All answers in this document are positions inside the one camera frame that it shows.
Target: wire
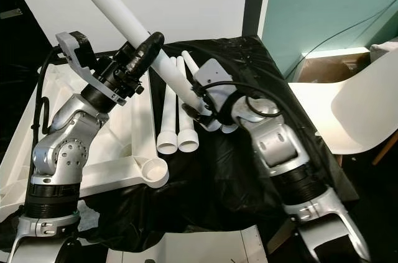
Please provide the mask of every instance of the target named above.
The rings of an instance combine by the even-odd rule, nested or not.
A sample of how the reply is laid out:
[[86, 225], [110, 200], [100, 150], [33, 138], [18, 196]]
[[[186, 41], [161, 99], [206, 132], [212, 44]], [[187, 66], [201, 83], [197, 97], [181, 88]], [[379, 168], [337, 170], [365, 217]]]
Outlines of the wire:
[[259, 115], [261, 117], [274, 118], [274, 117], [277, 117], [280, 115], [280, 111], [278, 113], [274, 113], [274, 114], [266, 114], [266, 113], [260, 112], [258, 109], [256, 109], [254, 106], [251, 105], [248, 96], [245, 97], [244, 102], [246, 103], [246, 105], [252, 112], [256, 113], [257, 115]]
[[253, 85], [250, 85], [247, 83], [241, 83], [239, 81], [216, 81], [214, 83], [210, 83], [205, 86], [202, 86], [200, 89], [207, 90], [212, 87], [223, 86], [223, 85], [231, 85], [231, 86], [240, 86], [240, 87], [250, 88], [254, 91], [264, 94], [267, 97], [270, 97], [273, 100], [273, 102], [275, 102], [278, 105], [278, 107], [283, 109], [290, 116], [290, 118], [292, 118], [292, 122], [294, 122], [295, 125], [298, 128], [300, 128], [297, 123], [298, 119], [297, 119], [296, 115], [290, 110], [290, 108], [287, 106], [287, 104], [285, 104], [285, 102], [283, 100], [281, 100], [277, 95], [275, 95], [273, 92], [271, 92], [269, 90], [266, 90], [266, 89], [263, 89], [263, 88], [260, 88], [257, 86], [253, 86]]
[[336, 34], [334, 34], [334, 35], [332, 35], [332, 36], [326, 38], [324, 41], [322, 41], [320, 44], [318, 44], [316, 47], [314, 47], [314, 48], [311, 49], [308, 53], [306, 53], [305, 56], [303, 56], [303, 57], [290, 69], [290, 72], [289, 72], [286, 76], [284, 76], [285, 80], [288, 79], [288, 77], [295, 71], [295, 69], [300, 65], [300, 63], [301, 63], [310, 53], [312, 53], [314, 50], [316, 50], [317, 48], [319, 48], [319, 47], [320, 47], [322, 44], [324, 44], [326, 41], [328, 41], [328, 40], [330, 40], [330, 39], [336, 37], [337, 35], [340, 35], [341, 33], [344, 33], [344, 32], [346, 32], [346, 31], [348, 31], [348, 30], [350, 30], [350, 29], [356, 27], [357, 25], [360, 25], [360, 24], [362, 24], [362, 23], [364, 23], [364, 22], [366, 22], [366, 21], [372, 19], [372, 18], [375, 17], [375, 16], [378, 16], [378, 15], [379, 15], [379, 17], [380, 17], [380, 16], [381, 16], [383, 13], [385, 13], [396, 1], [398, 1], [398, 0], [393, 0], [393, 1], [392, 1], [390, 4], [388, 4], [385, 8], [381, 9], [380, 11], [378, 11], [378, 12], [375, 13], [375, 14], [373, 14], [372, 16], [369, 16], [367, 19], [364, 19], [364, 20], [362, 20], [362, 21], [360, 21], [360, 22], [357, 22], [356, 24], [353, 24], [351, 27], [345, 28], [344, 30], [341, 30], [341, 31], [337, 32]]
[[47, 68], [49, 67], [50, 59], [54, 55], [56, 55], [60, 52], [62, 52], [62, 50], [59, 46], [53, 47], [51, 49], [51, 51], [46, 56], [46, 58], [42, 64], [42, 68], [40, 69], [39, 79], [37, 80], [35, 111], [34, 111], [34, 115], [33, 115], [33, 124], [30, 127], [33, 130], [33, 140], [32, 140], [32, 152], [30, 153], [30, 167], [29, 167], [29, 176], [28, 176], [28, 187], [27, 187], [26, 196], [25, 196], [25, 205], [27, 203], [27, 199], [29, 196], [30, 177], [32, 176], [33, 171], [34, 171], [33, 150], [39, 141], [40, 113], [42, 111], [43, 105], [44, 105], [44, 123], [43, 123], [42, 132], [44, 134], [48, 133], [47, 124], [48, 124], [48, 120], [49, 120], [49, 102], [48, 102], [48, 98], [42, 97], [45, 72], [47, 71]]
[[299, 118], [297, 115], [290, 109], [290, 107], [287, 106], [287, 104], [280, 99], [277, 95], [275, 95], [273, 92], [268, 91], [267, 89], [263, 89], [260, 87], [256, 87], [247, 83], [241, 83], [238, 81], [216, 81], [214, 83], [207, 84], [205, 86], [202, 86], [200, 90], [202, 90], [203, 93], [205, 94], [205, 90], [216, 87], [216, 86], [222, 86], [222, 85], [234, 85], [234, 86], [240, 86], [240, 87], [245, 87], [245, 88], [250, 88], [252, 90], [255, 90], [257, 92], [260, 92], [264, 94], [265, 96], [271, 98], [273, 102], [280, 108], [280, 110], [283, 110], [286, 112], [288, 117], [290, 118], [290, 122], [292, 123], [292, 126], [294, 129], [297, 130], [297, 135], [299, 138], [301, 138], [302, 142], [305, 144], [307, 147], [306, 150], [312, 159], [312, 161], [315, 163], [322, 163], [323, 170], [326, 172], [328, 175], [329, 180], [331, 183], [333, 183], [333, 177], [331, 176], [331, 172], [328, 167], [328, 161], [327, 158], [325, 158], [324, 154], [322, 154], [320, 148], [318, 147], [318, 142], [315, 141], [314, 135], [312, 132], [309, 132], [307, 127], [304, 125], [301, 125]]

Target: white chair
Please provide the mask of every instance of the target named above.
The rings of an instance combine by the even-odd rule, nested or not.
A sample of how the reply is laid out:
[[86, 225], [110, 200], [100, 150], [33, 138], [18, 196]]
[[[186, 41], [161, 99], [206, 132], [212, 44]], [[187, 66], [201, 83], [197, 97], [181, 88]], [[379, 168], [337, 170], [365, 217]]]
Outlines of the white chair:
[[333, 154], [357, 154], [398, 128], [398, 49], [338, 83], [289, 83]]

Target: metal bracket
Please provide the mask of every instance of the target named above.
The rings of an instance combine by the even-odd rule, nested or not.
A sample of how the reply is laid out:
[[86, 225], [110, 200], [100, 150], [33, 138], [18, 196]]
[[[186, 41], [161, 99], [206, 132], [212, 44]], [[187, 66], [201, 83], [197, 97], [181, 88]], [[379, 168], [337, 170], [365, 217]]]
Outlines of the metal bracket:
[[97, 80], [90, 72], [90, 68], [82, 67], [80, 65], [79, 60], [77, 59], [75, 50], [79, 48], [79, 43], [76, 38], [70, 35], [67, 32], [58, 33], [55, 35], [58, 42], [60, 43], [60, 47], [67, 57], [68, 63], [70, 67], [76, 72], [82, 79], [84, 79], [91, 86], [96, 88], [98, 91], [102, 92], [109, 99], [113, 100], [115, 103], [123, 106], [126, 104], [126, 100], [120, 97], [118, 94], [110, 90], [107, 86], [102, 84], [99, 80]]
[[[309, 156], [294, 131], [284, 124], [283, 116], [262, 117], [251, 111], [244, 99], [243, 96], [235, 102], [232, 116], [250, 133], [254, 153], [269, 175], [277, 176], [306, 164]], [[276, 104], [269, 99], [252, 100], [256, 100], [256, 108], [263, 113], [278, 112]]]
[[[298, 227], [298, 231], [314, 258], [317, 258], [315, 253], [317, 246], [348, 235], [358, 255], [363, 259], [370, 259], [362, 234], [331, 187], [311, 201], [284, 205], [284, 209], [292, 221], [302, 224]], [[321, 218], [326, 215], [335, 215], [336, 218], [322, 220]]]

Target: black plastic sheet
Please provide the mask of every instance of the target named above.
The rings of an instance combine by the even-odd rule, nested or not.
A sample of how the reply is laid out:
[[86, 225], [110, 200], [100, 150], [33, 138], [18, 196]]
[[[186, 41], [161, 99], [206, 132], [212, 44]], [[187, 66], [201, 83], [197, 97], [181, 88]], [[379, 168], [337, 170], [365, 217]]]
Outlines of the black plastic sheet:
[[[188, 50], [199, 66], [210, 58], [217, 59], [235, 81], [278, 94], [292, 108], [302, 127], [315, 132], [257, 37], [177, 42], [166, 45], [164, 50], [170, 57]], [[150, 82], [158, 135], [165, 83], [152, 70]], [[248, 134], [242, 129], [232, 134], [206, 132], [199, 125], [195, 129], [200, 140], [197, 151], [160, 155], [168, 163], [170, 174], [163, 187], [135, 185], [84, 198], [100, 216], [98, 227], [83, 231], [80, 236], [130, 252], [153, 246], [166, 232], [234, 231], [258, 224], [263, 241], [270, 239], [286, 215], [271, 180], [254, 157]], [[330, 151], [322, 140], [316, 143], [313, 163], [319, 175], [336, 187], [342, 199], [355, 199], [356, 193]], [[10, 246], [10, 239], [1, 240], [0, 249]]]

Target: pvc pipe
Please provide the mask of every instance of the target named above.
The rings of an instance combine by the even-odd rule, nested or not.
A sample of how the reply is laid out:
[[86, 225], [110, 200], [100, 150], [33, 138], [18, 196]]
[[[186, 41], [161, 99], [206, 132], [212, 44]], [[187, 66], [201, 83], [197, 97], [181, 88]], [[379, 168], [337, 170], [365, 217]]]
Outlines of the pvc pipe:
[[[175, 57], [170, 57], [176, 65]], [[164, 94], [162, 126], [157, 136], [156, 148], [162, 154], [173, 154], [178, 149], [177, 134], [175, 133], [175, 102], [177, 97], [169, 85]]]
[[191, 55], [186, 50], [183, 50], [181, 55], [184, 58], [185, 63], [187, 64], [187, 67], [189, 68], [189, 70], [192, 73], [192, 75], [194, 75], [196, 72], [198, 72], [199, 67], [195, 63], [195, 61], [193, 60]]
[[230, 134], [231, 132], [234, 132], [235, 130], [237, 130], [238, 129], [238, 125], [236, 125], [236, 124], [232, 124], [232, 125], [222, 125], [221, 126], [221, 131], [224, 133], [224, 134]]
[[[184, 58], [177, 57], [177, 68], [182, 75], [185, 74]], [[180, 132], [178, 133], [178, 149], [182, 152], [193, 152], [199, 147], [199, 138], [197, 132], [193, 128], [193, 121], [190, 116], [182, 109], [183, 101], [178, 99], [178, 121]]]
[[[122, 33], [130, 44], [137, 48], [149, 33], [138, 21], [134, 14], [127, 8], [122, 0], [92, 0], [98, 9], [111, 21]], [[157, 74], [173, 89], [176, 94], [191, 107], [203, 113], [203, 101], [191, 90], [191, 84], [172, 65], [169, 57], [161, 50], [152, 64]]]

